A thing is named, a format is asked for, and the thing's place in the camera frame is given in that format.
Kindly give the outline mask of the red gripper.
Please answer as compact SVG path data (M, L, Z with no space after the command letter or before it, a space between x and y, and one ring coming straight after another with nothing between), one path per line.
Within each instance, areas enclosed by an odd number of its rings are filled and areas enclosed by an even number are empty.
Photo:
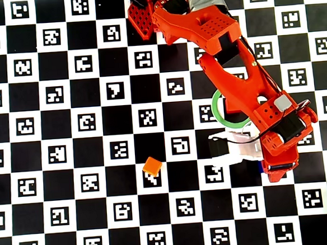
M268 175L270 183L294 181L293 170L299 164L297 143L299 137L295 136L284 143L279 134L270 132L260 138L263 160L261 166Z

